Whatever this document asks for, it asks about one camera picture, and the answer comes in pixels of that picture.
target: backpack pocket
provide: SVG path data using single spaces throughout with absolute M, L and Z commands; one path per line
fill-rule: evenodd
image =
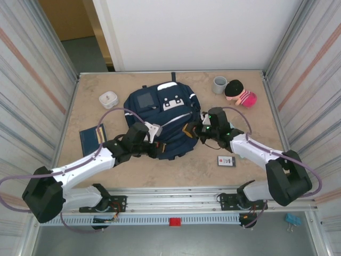
M 133 98 L 136 113 L 145 119 L 161 112 L 160 102 L 154 90 L 143 88 L 135 92 Z

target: red block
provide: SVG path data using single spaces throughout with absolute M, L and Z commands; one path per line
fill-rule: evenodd
M 181 227 L 181 218 L 170 218 L 169 219 L 170 227 Z

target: small card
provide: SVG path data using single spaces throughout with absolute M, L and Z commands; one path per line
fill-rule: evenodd
M 235 167 L 236 159 L 233 156 L 218 156 L 219 166 Z

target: wooden table surface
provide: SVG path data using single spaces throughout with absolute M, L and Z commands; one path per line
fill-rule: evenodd
M 224 76 L 228 81 L 239 79 L 245 88 L 258 97 L 251 109 L 236 107 L 248 118 L 253 139 L 275 149 L 282 149 L 277 128 L 270 110 L 259 71 L 224 71 L 177 73 L 176 79 L 189 85 L 197 95 L 201 109 L 234 106 L 224 95 L 211 91 L 213 79 Z M 117 107 L 122 107 L 130 93 L 142 85 L 155 85 L 171 80 L 170 73 L 131 73 L 131 74 L 85 74 L 81 75 L 79 88 L 72 109 L 70 122 L 63 143 L 59 166 L 66 165 L 83 157 L 79 132 L 96 126 L 105 109 L 98 98 L 107 91 L 114 91 L 119 98 Z M 247 132 L 245 121 L 232 110 L 226 111 L 228 120 L 238 129 Z M 127 131 L 123 111 L 110 113 L 103 121 L 108 139 Z M 218 147 L 216 142 L 207 141 Z M 241 185 L 249 180 L 265 180 L 266 174 L 260 167 L 245 158 L 236 157 L 236 167 L 217 166 L 217 157 L 234 155 L 224 149 L 213 150 L 200 142 L 194 150 L 174 161 L 157 160 L 147 156 L 132 157 L 130 161 L 114 169 L 103 171 L 82 182 L 79 187 L 101 183 L 106 188 L 138 187 L 180 187 L 180 186 L 220 186 Z

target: backpack strap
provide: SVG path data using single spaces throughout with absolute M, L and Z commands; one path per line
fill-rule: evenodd
M 172 72 L 171 74 L 172 74 L 172 82 L 176 83 L 176 73 Z

